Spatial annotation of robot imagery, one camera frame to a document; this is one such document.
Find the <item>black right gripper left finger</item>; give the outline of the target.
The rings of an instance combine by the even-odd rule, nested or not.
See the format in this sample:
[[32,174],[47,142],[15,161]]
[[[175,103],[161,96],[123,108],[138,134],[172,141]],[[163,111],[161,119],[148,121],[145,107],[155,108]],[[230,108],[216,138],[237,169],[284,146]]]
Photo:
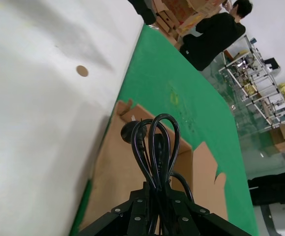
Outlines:
[[130,193],[129,200],[114,207],[85,227],[79,236],[153,236],[155,223],[150,213],[150,190],[147,182]]

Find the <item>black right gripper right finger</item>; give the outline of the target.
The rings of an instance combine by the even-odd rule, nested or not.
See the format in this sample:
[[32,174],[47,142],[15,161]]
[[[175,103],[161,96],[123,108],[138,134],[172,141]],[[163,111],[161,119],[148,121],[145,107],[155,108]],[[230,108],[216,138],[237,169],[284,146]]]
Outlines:
[[191,202],[181,191],[168,191],[169,236],[248,236],[249,234],[208,209]]

